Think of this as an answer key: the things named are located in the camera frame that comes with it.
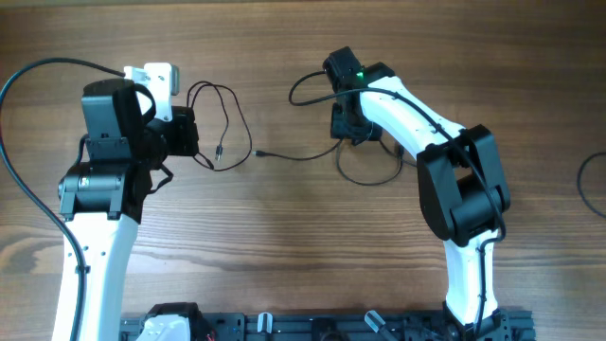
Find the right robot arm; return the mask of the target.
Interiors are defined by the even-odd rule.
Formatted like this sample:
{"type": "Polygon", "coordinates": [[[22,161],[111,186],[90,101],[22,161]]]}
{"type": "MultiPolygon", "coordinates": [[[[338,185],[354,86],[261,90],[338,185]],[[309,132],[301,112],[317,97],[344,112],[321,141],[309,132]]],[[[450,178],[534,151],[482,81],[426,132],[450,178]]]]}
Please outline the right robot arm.
{"type": "Polygon", "coordinates": [[[330,134],[353,144],[389,133],[416,163],[419,206],[445,248],[445,308],[465,336],[496,326],[493,247],[507,235],[510,192],[492,133],[465,128],[417,99],[384,63],[363,66],[345,46],[322,69],[335,96],[330,134]]]}

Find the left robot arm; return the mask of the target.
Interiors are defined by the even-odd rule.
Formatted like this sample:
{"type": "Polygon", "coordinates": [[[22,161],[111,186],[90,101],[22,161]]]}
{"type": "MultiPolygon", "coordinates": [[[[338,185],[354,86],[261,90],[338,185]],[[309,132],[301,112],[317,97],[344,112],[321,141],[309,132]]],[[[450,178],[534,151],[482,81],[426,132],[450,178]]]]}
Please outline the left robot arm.
{"type": "Polygon", "coordinates": [[[166,76],[133,76],[86,85],[81,98],[87,161],[59,183],[64,239],[62,283],[52,337],[116,340],[127,265],[146,197],[159,190],[152,171],[170,155],[192,156],[192,110],[173,106],[166,76]]]}

